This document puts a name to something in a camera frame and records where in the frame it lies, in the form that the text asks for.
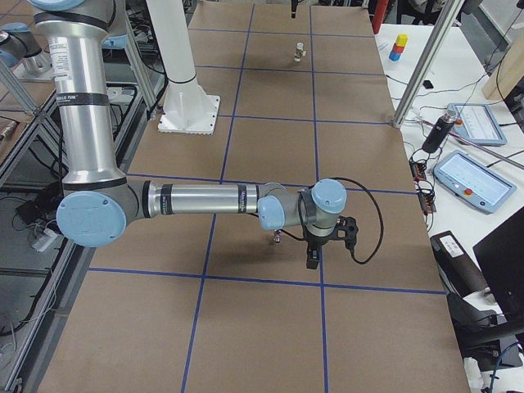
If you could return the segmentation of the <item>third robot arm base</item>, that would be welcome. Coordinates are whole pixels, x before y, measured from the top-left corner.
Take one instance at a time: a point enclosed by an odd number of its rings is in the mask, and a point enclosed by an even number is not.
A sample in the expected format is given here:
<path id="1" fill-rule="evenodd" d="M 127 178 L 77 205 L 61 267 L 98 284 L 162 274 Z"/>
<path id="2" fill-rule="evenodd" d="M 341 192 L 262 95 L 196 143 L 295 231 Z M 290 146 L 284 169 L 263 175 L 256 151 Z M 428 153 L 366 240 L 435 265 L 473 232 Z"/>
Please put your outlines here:
<path id="1" fill-rule="evenodd" d="M 29 27 L 21 22 L 1 26 L 1 60 L 24 81 L 53 79 L 52 60 Z"/>

